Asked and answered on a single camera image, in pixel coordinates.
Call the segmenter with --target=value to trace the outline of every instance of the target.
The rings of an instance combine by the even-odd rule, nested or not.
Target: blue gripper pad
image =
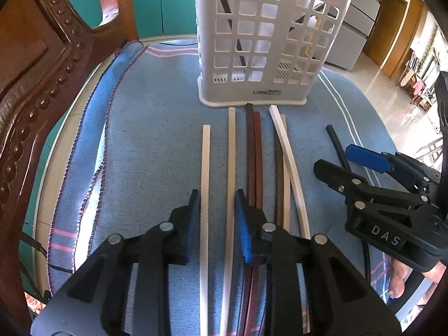
[[[244,213],[245,204],[244,195],[240,195],[237,191],[235,195],[235,222],[237,231],[240,236],[241,252],[246,263],[252,262],[252,241],[250,239],[249,225],[247,223],[246,215]]]
[[[378,173],[385,173],[392,169],[392,165],[382,154],[355,144],[347,146],[346,157],[351,162],[358,163]]]

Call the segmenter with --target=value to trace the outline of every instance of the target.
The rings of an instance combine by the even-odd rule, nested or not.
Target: finger
[[[399,298],[405,292],[405,277],[409,273],[409,266],[392,259],[392,269],[390,274],[389,294],[394,298]]]
[[[444,266],[441,262],[438,262],[434,268],[426,273],[422,273],[426,278],[432,280],[434,283],[439,283],[442,279],[443,274],[445,273],[446,266]]]

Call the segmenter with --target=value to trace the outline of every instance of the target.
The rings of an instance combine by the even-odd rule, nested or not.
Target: basket logo label
[[[267,94],[267,95],[279,96],[281,95],[281,91],[277,89],[268,89],[267,91],[254,91],[253,94]]]

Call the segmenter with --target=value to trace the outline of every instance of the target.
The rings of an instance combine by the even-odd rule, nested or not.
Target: pink cloth
[[[424,85],[425,84],[423,83],[423,81],[420,80],[412,86],[412,88],[414,89],[414,96],[419,94],[422,91]]]

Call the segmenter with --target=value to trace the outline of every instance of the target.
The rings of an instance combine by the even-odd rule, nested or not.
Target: tiled floor
[[[366,95],[386,125],[398,151],[414,157],[417,150],[440,137],[420,106],[409,103],[409,95],[389,80],[361,53],[351,72],[325,65],[351,80]]]
[[[80,93],[50,154],[36,224],[36,238],[45,246],[48,243],[53,211],[82,110],[111,58],[100,65]],[[351,72],[333,66],[327,66],[327,68],[347,77],[362,90],[384,121],[400,152],[413,156],[419,148],[439,137],[423,109],[411,105],[406,92],[395,86],[364,54],[361,55]],[[45,259],[39,254],[36,255],[36,274],[40,290],[48,289]]]

